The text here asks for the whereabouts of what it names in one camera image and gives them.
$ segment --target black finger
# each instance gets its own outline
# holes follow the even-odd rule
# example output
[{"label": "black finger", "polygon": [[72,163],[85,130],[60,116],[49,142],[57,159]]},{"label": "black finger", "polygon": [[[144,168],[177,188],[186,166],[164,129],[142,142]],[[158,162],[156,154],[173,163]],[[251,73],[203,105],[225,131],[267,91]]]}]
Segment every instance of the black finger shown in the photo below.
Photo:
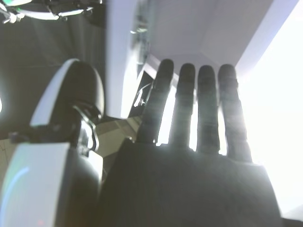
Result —
[{"label": "black finger", "polygon": [[218,107],[214,70],[205,65],[198,75],[198,136],[197,150],[218,153],[220,149],[218,133]]},{"label": "black finger", "polygon": [[137,132],[137,142],[156,142],[173,71],[174,64],[171,60],[166,59],[161,62],[143,112],[142,123]]},{"label": "black finger", "polygon": [[228,146],[227,155],[238,161],[251,162],[235,68],[232,65],[221,66],[218,78]]},{"label": "black finger", "polygon": [[184,147],[189,145],[194,87],[195,67],[192,64],[184,64],[179,74],[174,114],[169,133],[169,144]]}]

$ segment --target finger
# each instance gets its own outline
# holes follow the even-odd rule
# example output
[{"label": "finger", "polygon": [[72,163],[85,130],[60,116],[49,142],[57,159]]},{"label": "finger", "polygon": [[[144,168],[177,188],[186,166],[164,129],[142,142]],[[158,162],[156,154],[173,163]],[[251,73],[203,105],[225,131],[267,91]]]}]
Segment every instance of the finger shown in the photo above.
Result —
[{"label": "finger", "polygon": [[198,75],[198,140],[197,149],[207,153],[218,153],[218,108],[214,70],[202,66]]},{"label": "finger", "polygon": [[169,133],[169,144],[184,147],[189,145],[194,86],[195,67],[192,64],[184,64],[179,74],[174,114]]},{"label": "finger", "polygon": [[142,123],[137,132],[137,142],[154,143],[157,140],[173,71],[174,63],[171,60],[166,59],[161,62],[143,112]]},{"label": "finger", "polygon": [[228,157],[238,161],[251,162],[235,68],[232,65],[221,66],[218,79]]}]

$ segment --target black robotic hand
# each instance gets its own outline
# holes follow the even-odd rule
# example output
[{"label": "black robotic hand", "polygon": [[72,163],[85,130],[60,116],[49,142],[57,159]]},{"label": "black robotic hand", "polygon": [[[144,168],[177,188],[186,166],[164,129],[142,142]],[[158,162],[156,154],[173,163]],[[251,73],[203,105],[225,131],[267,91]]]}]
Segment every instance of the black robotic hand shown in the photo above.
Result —
[{"label": "black robotic hand", "polygon": [[[171,60],[164,60],[159,66],[151,96],[143,114],[143,121],[138,131],[137,142],[155,143],[157,140],[173,68]],[[220,104],[222,105],[228,144],[228,157],[238,161],[251,162],[234,67],[223,65],[219,70],[218,80]],[[192,64],[184,64],[179,74],[169,135],[169,144],[172,146],[185,147],[189,144],[194,84],[195,67]],[[217,153],[220,149],[218,105],[215,74],[211,66],[205,65],[200,68],[197,88],[197,151]]]},{"label": "black robotic hand", "polygon": [[235,69],[219,70],[228,156],[218,154],[215,75],[198,74],[197,152],[188,147],[195,68],[179,74],[169,144],[155,145],[173,75],[164,60],[143,113],[137,141],[125,139],[103,185],[96,226],[281,227],[275,194],[262,166],[252,163]]}]

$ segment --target ceiling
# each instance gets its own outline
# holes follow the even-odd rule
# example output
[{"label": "ceiling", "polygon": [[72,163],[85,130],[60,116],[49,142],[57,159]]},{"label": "ceiling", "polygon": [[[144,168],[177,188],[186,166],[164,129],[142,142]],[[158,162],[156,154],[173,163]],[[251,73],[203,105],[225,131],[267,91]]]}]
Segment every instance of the ceiling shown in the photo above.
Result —
[{"label": "ceiling", "polygon": [[[247,50],[251,51],[244,62],[252,62],[251,53],[262,54],[268,46],[266,42],[252,45],[256,34],[259,40],[272,38],[284,21],[272,25],[276,30],[272,34],[267,33],[269,25],[258,32],[268,10],[279,3],[280,11],[271,18],[289,15],[287,7],[281,7],[283,1],[297,0],[157,0],[151,56],[156,64],[171,58],[176,73],[185,62],[196,67],[211,64],[215,69],[223,63],[236,65]],[[81,15],[67,22],[25,18],[0,24],[0,139],[28,126],[45,87],[67,59],[89,62],[104,77],[104,37],[103,29],[91,26]]]}]

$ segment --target dark background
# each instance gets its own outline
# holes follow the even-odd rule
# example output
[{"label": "dark background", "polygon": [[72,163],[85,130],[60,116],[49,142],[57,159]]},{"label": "dark background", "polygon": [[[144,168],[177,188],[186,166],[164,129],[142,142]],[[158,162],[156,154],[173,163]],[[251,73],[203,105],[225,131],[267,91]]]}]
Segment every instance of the dark background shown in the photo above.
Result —
[{"label": "dark background", "polygon": [[104,41],[105,30],[82,15],[67,22],[24,18],[0,24],[0,140],[28,126],[47,84],[66,60],[90,63],[104,84]]}]

